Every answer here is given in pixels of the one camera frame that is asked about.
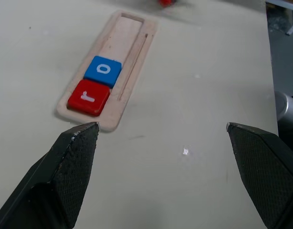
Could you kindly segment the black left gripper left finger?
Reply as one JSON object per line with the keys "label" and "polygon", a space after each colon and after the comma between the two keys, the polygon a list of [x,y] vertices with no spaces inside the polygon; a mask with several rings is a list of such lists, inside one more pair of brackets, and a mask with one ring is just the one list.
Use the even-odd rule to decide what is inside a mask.
{"label": "black left gripper left finger", "polygon": [[99,125],[59,135],[0,209],[0,229],[74,228],[89,184]]}

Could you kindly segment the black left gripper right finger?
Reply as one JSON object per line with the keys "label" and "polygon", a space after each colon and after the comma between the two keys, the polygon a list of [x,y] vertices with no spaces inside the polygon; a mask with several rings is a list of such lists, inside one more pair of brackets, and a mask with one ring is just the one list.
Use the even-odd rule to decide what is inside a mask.
{"label": "black left gripper right finger", "polygon": [[268,229],[293,229],[293,151],[277,135],[229,122],[242,182]]}

